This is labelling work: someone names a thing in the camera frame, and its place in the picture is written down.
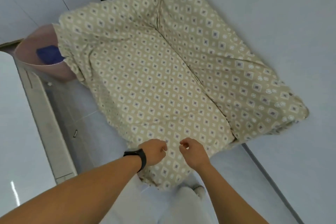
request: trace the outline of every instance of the blue object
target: blue object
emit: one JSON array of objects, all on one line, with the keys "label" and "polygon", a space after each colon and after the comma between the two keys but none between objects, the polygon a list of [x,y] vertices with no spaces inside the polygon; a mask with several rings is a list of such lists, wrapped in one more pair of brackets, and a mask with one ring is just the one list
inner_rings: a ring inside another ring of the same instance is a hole
[{"label": "blue object", "polygon": [[59,48],[55,45],[50,45],[36,50],[37,56],[46,65],[53,65],[64,60]]}]

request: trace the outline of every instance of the hand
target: hand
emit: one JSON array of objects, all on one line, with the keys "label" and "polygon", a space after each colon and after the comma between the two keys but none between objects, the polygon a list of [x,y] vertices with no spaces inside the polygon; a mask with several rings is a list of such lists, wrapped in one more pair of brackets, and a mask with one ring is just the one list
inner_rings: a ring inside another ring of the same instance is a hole
[{"label": "hand", "polygon": [[192,138],[184,138],[180,141],[180,152],[188,166],[198,172],[203,166],[211,165],[208,154],[203,145]]},{"label": "hand", "polygon": [[161,141],[159,139],[150,139],[139,145],[139,148],[146,154],[146,167],[150,167],[159,163],[165,156],[167,144],[165,141]]}]

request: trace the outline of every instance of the forearm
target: forearm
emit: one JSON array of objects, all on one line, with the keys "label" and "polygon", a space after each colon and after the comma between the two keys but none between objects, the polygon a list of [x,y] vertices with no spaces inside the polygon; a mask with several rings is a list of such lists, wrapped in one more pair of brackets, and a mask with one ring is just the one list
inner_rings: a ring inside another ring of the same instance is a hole
[{"label": "forearm", "polygon": [[197,172],[208,190],[220,224],[267,224],[211,164]]},{"label": "forearm", "polygon": [[0,224],[99,223],[140,167],[138,156],[127,156],[78,175],[6,214]]}]

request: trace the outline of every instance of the diamond pattern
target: diamond pattern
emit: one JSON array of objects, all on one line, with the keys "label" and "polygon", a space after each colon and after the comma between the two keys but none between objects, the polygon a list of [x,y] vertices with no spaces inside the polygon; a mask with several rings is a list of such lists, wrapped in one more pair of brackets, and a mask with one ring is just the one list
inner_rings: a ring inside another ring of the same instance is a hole
[{"label": "diamond pattern", "polygon": [[166,158],[139,174],[161,189],[191,171],[181,139],[212,156],[308,115],[205,0],[108,0],[63,14],[54,28],[65,62],[128,146],[167,142]]}]

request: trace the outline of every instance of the foot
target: foot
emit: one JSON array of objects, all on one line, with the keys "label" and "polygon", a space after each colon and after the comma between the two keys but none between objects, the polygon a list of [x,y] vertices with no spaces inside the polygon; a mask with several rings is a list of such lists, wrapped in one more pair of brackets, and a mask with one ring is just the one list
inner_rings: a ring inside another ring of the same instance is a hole
[{"label": "foot", "polygon": [[205,188],[202,185],[198,185],[193,189],[193,191],[196,193],[196,195],[202,200],[205,198]]}]

